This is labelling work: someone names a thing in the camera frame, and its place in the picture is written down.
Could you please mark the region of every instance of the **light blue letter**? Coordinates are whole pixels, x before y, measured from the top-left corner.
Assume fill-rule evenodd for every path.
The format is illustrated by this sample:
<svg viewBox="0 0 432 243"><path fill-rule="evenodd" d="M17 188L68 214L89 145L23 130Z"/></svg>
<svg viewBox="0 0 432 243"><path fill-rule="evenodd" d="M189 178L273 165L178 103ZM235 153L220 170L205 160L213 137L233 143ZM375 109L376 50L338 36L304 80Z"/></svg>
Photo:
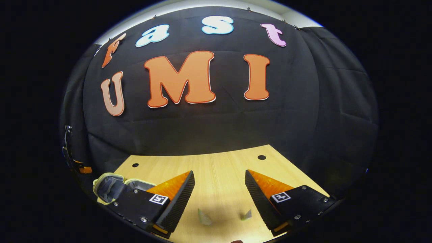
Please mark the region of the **light blue letter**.
<svg viewBox="0 0 432 243"><path fill-rule="evenodd" d="M142 47L150 42L159 42L168 37L169 25L160 25L153 27L143 33L143 36L135 44L136 47Z"/></svg>
<svg viewBox="0 0 432 243"><path fill-rule="evenodd" d="M209 16L204 18L201 23L206 25L201 30L208 35L225 35L234 30L234 27L231 25L234 23L234 20L226 16Z"/></svg>

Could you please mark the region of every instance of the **orange letter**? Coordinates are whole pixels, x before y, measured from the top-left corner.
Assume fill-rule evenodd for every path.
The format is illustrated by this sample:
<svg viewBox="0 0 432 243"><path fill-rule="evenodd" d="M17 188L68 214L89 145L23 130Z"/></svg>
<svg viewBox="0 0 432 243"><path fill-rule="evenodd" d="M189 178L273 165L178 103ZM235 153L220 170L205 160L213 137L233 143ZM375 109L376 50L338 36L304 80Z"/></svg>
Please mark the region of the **orange letter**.
<svg viewBox="0 0 432 243"><path fill-rule="evenodd" d="M123 72L118 72L112 76L112 81L114 83L115 95L117 97L117 104L113 105L111 102L111 97L109 96L109 83L110 80L106 79L101 84L102 94L104 96L105 107L107 111L114 116L121 115L124 111L124 100L123 91L121 91L121 78L123 77Z"/></svg>
<svg viewBox="0 0 432 243"><path fill-rule="evenodd" d="M166 57L156 57L144 63L150 74L150 95L147 102L150 108L164 107L168 99L162 95L162 87L171 100L178 104L183 95L184 87L189 83L186 102L208 103L216 99L210 88L210 61L214 54L210 51L191 52L184 61L180 71L172 66Z"/></svg>
<svg viewBox="0 0 432 243"><path fill-rule="evenodd" d="M269 97L266 90L266 68L270 63L267 57L248 54L243 57L249 63L249 88L245 92L248 100L264 100Z"/></svg>
<svg viewBox="0 0 432 243"><path fill-rule="evenodd" d="M108 46L107 54L105 55L105 60L102 64L102 68L104 68L109 63L109 61L111 61L111 55L115 52L115 50L117 50L118 43L120 42L120 40L123 40L125 36L126 33L122 34L117 40L115 40L113 43L111 43L111 45Z"/></svg>

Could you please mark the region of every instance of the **wooden table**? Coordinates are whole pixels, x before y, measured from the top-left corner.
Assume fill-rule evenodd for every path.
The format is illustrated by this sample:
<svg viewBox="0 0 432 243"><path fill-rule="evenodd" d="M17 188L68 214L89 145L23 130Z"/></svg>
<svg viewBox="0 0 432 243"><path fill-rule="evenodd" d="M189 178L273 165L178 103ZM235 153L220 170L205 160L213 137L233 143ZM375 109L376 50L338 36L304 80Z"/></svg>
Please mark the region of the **wooden table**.
<svg viewBox="0 0 432 243"><path fill-rule="evenodd" d="M258 159L259 155L264 155L266 159ZM188 156L131 155L115 173L125 179L137 178L158 185L189 170L194 172L194 190L169 241L230 243L242 240L244 243L262 243L276 237L267 229L246 188L247 169L294 188L308 185L329 196L270 145ZM200 223L198 209L212 219L211 225ZM252 218L241 221L242 215L250 209Z"/></svg>

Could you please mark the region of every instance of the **pink letter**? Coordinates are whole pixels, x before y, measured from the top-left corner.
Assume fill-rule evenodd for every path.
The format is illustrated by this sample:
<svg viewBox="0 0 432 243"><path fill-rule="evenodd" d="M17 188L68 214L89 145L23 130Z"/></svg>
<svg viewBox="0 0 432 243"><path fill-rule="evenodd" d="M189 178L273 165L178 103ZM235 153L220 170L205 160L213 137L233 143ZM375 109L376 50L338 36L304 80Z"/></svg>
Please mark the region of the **pink letter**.
<svg viewBox="0 0 432 243"><path fill-rule="evenodd" d="M278 35L278 34L282 34L282 31L276 29L276 28L274 27L274 25L271 25L271 24L261 24L261 27L266 28L266 30L267 30L267 34L268 34L270 40L271 40L274 44L276 44L276 45L278 45L278 46L281 46L281 47L286 46L286 42L283 41L283 40L281 40L281 39L279 38L279 35Z"/></svg>

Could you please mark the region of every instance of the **green object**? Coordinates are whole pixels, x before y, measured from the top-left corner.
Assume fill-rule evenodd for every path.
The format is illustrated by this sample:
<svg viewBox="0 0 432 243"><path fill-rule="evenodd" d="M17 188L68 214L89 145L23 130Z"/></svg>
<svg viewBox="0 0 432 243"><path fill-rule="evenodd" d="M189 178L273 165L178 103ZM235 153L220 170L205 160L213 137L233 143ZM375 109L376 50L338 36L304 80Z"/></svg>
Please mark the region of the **green object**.
<svg viewBox="0 0 432 243"><path fill-rule="evenodd" d="M251 210L249 210L242 218L241 218L241 220L242 221L245 221L245 220L247 220L247 219L250 219L252 217L252 211Z"/></svg>
<svg viewBox="0 0 432 243"><path fill-rule="evenodd" d="M211 225L212 220L206 214L204 214L200 209L198 209L198 217L200 218L200 222L204 225Z"/></svg>

